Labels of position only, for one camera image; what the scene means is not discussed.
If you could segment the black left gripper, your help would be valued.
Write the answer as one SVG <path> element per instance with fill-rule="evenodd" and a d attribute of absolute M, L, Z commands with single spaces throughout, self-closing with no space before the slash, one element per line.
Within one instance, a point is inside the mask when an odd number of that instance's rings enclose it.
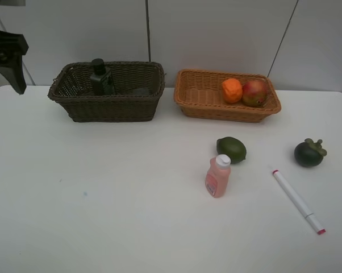
<path fill-rule="evenodd" d="M 25 55 L 27 51 L 28 44 L 22 34 L 0 31 L 0 52 L 15 52 Z M 24 94 L 27 87 L 23 76 L 21 55 L 0 55 L 0 74 L 18 94 Z"/>

